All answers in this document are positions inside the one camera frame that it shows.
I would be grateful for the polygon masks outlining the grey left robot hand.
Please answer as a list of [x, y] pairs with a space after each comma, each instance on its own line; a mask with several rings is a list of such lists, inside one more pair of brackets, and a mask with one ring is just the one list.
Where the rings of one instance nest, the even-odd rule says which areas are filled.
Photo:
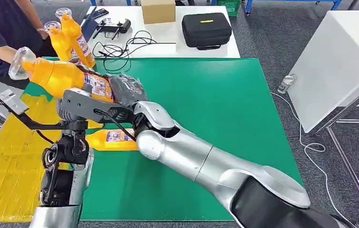
[[58, 115], [66, 121], [91, 120], [95, 123], [132, 123], [133, 109], [114, 102], [97, 100], [92, 96], [92, 86], [66, 89], [57, 100]]

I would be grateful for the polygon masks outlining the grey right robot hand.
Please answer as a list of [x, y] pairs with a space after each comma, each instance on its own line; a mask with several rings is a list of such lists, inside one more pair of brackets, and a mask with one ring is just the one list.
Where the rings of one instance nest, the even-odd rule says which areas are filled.
[[129, 107], [138, 101], [148, 101], [143, 85], [138, 79], [126, 74], [106, 74], [114, 101]]

